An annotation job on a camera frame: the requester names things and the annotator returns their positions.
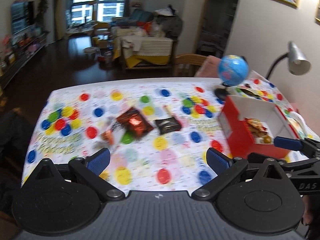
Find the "small beige stick snack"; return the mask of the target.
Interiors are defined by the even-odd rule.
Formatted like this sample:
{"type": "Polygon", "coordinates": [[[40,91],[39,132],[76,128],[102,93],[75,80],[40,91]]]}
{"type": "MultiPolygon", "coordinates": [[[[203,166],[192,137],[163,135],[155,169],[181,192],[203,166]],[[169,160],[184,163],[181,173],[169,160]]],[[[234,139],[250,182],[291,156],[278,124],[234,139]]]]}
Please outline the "small beige stick snack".
{"type": "Polygon", "coordinates": [[[164,105],[163,108],[165,109],[165,111],[167,112],[167,114],[168,114],[170,117],[172,117],[172,118],[175,117],[175,115],[172,113],[172,111],[169,109],[168,106],[164,105]]]}

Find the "dark chocolate snack packet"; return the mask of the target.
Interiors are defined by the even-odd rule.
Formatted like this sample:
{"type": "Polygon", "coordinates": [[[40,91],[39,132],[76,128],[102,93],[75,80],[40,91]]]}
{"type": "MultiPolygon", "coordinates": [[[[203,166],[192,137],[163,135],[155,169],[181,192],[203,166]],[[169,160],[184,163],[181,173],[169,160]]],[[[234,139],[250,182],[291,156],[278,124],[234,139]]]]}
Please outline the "dark chocolate snack packet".
{"type": "Polygon", "coordinates": [[[160,135],[180,131],[182,128],[181,123],[174,117],[155,120],[155,124],[159,129],[160,135]]]}

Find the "tissue pack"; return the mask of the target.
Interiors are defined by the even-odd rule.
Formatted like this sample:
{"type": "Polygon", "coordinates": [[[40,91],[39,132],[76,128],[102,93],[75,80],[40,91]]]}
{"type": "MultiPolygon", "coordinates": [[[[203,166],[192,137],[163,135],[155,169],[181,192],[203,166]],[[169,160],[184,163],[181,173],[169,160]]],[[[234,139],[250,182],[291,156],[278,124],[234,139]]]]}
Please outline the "tissue pack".
{"type": "Polygon", "coordinates": [[[289,113],[289,116],[293,120],[293,123],[294,123],[293,127],[298,133],[300,139],[313,138],[313,133],[310,132],[310,128],[307,126],[304,118],[300,114],[298,114],[297,112],[291,111],[289,113]]]}

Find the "silver gooseneck desk lamp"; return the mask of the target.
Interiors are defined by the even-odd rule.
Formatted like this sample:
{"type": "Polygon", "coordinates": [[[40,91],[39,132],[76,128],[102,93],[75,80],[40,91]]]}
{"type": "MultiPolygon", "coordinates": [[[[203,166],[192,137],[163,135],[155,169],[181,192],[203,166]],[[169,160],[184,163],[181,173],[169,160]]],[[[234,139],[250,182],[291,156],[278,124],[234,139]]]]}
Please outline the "silver gooseneck desk lamp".
{"type": "Polygon", "coordinates": [[[306,58],[302,50],[293,41],[288,42],[288,50],[285,54],[278,57],[270,66],[265,79],[269,80],[277,64],[287,59],[288,70],[291,74],[300,76],[304,75],[311,69],[311,63],[306,58]]]}

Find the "red white cardboard box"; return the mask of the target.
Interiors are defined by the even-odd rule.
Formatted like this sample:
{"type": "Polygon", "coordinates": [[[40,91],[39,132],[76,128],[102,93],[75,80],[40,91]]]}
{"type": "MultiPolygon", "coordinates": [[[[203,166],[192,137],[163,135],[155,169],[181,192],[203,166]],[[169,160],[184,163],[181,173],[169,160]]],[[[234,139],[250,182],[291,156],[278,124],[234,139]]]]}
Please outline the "red white cardboard box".
{"type": "Polygon", "coordinates": [[[277,136],[298,138],[297,132],[280,108],[275,103],[263,100],[229,95],[217,119],[234,157],[246,159],[254,152],[281,159],[289,153],[289,150],[278,148],[274,144],[258,142],[249,129],[247,119],[259,120],[272,139],[277,136]]]}

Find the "wooden chair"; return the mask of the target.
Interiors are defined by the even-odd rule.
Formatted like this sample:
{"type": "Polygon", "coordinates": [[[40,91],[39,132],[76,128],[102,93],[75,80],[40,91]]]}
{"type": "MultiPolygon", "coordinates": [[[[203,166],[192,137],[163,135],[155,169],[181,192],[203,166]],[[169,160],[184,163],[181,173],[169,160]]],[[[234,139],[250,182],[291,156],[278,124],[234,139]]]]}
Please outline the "wooden chair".
{"type": "Polygon", "coordinates": [[[193,77],[206,60],[206,56],[197,54],[181,54],[174,59],[174,77],[193,77]]]}

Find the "wall television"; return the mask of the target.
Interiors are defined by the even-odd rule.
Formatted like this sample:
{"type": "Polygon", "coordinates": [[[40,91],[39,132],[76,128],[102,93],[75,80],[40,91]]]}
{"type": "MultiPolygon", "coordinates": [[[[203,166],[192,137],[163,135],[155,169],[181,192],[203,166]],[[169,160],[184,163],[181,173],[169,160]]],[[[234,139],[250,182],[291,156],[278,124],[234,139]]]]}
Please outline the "wall television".
{"type": "Polygon", "coordinates": [[[11,5],[11,32],[15,34],[35,23],[34,2],[20,1],[11,5]]]}

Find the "small white stool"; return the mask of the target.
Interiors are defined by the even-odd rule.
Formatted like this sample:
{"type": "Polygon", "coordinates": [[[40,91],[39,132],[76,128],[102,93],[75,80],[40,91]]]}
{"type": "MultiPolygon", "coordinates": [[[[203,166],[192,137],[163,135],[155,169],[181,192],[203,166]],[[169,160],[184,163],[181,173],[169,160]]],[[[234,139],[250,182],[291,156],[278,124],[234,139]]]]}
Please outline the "small white stool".
{"type": "Polygon", "coordinates": [[[100,49],[98,47],[87,47],[83,49],[83,52],[87,57],[95,59],[95,57],[100,53],[100,49]]]}

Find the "shiny orange-brown snack bag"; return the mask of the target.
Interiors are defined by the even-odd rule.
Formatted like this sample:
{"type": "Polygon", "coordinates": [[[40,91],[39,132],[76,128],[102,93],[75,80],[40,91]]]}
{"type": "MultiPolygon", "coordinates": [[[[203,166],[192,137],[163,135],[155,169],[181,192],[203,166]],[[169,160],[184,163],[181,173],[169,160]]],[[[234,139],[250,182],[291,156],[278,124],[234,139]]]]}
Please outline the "shiny orange-brown snack bag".
{"type": "Polygon", "coordinates": [[[118,116],[116,120],[137,139],[144,137],[153,130],[153,126],[135,107],[129,108],[125,113],[118,116]]]}

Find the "green gold snack wrapper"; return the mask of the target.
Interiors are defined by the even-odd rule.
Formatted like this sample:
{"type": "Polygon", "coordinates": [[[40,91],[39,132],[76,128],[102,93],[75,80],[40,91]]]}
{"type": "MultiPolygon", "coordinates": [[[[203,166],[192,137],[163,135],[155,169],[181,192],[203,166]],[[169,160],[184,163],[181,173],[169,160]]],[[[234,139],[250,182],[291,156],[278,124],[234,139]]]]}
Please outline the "green gold snack wrapper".
{"type": "Polygon", "coordinates": [[[241,87],[240,90],[249,97],[261,100],[261,96],[258,95],[248,83],[241,87]]]}

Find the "round coffee table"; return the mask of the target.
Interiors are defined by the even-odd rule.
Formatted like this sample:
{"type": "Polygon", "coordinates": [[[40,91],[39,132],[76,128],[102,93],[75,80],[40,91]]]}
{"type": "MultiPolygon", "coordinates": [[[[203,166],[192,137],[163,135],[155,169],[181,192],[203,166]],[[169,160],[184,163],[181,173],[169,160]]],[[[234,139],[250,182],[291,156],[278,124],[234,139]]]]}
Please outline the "round coffee table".
{"type": "Polygon", "coordinates": [[[95,22],[73,24],[66,30],[65,36],[68,38],[75,35],[92,36],[96,25],[95,22]]]}

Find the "sofa with cream cover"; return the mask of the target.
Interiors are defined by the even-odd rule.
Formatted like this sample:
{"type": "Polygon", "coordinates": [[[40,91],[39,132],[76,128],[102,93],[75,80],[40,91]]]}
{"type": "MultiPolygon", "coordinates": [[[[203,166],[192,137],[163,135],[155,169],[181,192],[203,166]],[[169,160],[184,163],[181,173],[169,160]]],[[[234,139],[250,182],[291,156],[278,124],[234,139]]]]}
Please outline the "sofa with cream cover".
{"type": "Polygon", "coordinates": [[[115,17],[111,22],[112,60],[123,71],[170,68],[182,29],[183,20],[170,4],[153,12],[138,8],[129,17],[115,17]]]}

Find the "yellow round wrapped snack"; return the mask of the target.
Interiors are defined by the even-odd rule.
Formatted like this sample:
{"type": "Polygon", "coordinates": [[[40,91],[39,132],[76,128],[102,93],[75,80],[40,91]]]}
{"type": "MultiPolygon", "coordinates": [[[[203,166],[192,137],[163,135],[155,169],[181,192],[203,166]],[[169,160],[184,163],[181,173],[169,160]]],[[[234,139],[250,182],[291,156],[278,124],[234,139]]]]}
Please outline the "yellow round wrapped snack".
{"type": "Polygon", "coordinates": [[[273,139],[269,135],[262,136],[260,141],[262,144],[273,144],[273,139]]]}

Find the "orange snack packets in box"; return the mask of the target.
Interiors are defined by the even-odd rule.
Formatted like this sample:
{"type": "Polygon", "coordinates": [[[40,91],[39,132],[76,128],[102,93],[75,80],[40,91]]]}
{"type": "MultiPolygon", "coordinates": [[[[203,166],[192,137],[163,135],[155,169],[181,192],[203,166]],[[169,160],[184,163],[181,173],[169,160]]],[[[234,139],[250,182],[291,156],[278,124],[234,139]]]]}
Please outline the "orange snack packets in box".
{"type": "Polygon", "coordinates": [[[267,128],[263,126],[260,120],[255,118],[245,118],[244,121],[253,137],[258,138],[268,135],[267,128]]]}

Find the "white black snack packet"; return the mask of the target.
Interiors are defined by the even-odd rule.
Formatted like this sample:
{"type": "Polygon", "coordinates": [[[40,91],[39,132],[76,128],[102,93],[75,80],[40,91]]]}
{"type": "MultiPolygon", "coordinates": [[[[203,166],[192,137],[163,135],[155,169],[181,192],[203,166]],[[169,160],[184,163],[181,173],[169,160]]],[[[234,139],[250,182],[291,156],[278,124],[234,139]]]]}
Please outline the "white black snack packet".
{"type": "Polygon", "coordinates": [[[125,127],[116,119],[112,120],[101,134],[108,146],[117,146],[126,132],[125,127]]]}

